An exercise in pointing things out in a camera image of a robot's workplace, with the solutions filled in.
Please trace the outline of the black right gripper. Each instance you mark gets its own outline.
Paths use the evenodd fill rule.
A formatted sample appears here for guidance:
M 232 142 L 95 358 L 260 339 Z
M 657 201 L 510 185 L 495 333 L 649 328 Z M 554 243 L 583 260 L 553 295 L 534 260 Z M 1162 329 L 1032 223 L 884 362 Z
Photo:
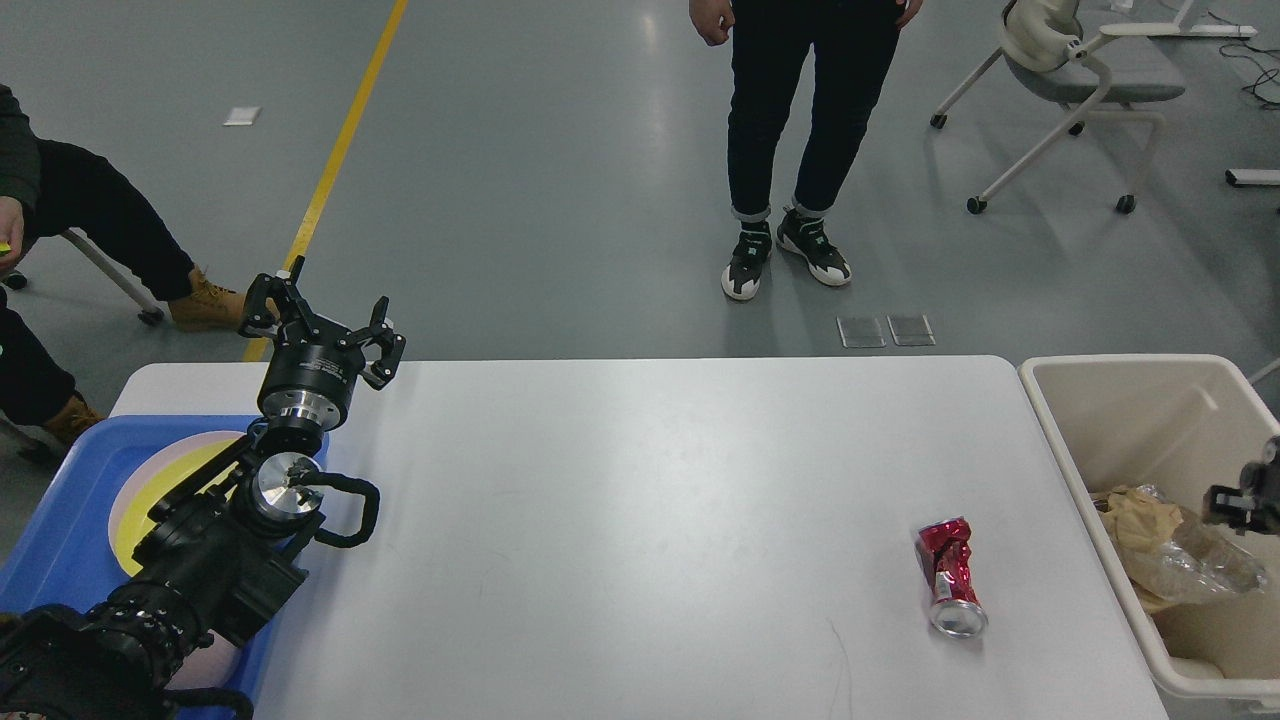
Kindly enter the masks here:
M 1204 492 L 1202 519 L 1206 524 L 1279 536 L 1279 436 L 1263 445 L 1260 461 L 1240 473 L 1240 489 L 1211 486 Z

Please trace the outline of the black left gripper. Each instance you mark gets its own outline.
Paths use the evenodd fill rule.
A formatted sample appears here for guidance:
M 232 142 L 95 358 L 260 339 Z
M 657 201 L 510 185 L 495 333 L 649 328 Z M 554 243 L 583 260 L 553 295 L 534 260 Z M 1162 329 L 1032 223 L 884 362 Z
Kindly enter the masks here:
M 266 340 L 274 350 L 257 397 L 264 416 L 296 416 L 332 430 L 348 419 L 361 377 L 375 391 L 396 378 L 406 338 L 387 316 L 390 299 L 381 296 L 366 327 L 347 332 L 346 348 L 320 345 L 319 318 L 298 290 L 303 268 L 305 256 L 298 255 L 284 270 L 256 275 L 236 331 Z M 364 356 L 369 346 L 380 351 L 371 361 Z

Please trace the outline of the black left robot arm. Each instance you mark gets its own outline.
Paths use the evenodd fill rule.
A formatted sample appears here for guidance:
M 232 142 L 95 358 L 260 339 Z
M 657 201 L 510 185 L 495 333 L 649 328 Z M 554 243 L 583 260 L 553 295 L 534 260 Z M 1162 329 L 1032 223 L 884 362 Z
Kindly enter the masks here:
M 296 559 L 310 542 L 348 550 L 370 539 L 378 487 L 325 471 L 316 455 L 347 420 L 357 380 L 384 388 L 406 346 L 388 297 L 356 329 L 315 313 L 297 287 L 303 265 L 297 256 L 257 275 L 244 297 L 239 334 L 274 346 L 259 418 L 148 509 L 152 528 L 127 583 L 86 612 L 49 603 L 4 632 L 4 712 L 175 719 L 224 707 L 253 716 L 241 691 L 172 680 L 216 638 L 241 647 L 262 630 L 307 578 Z

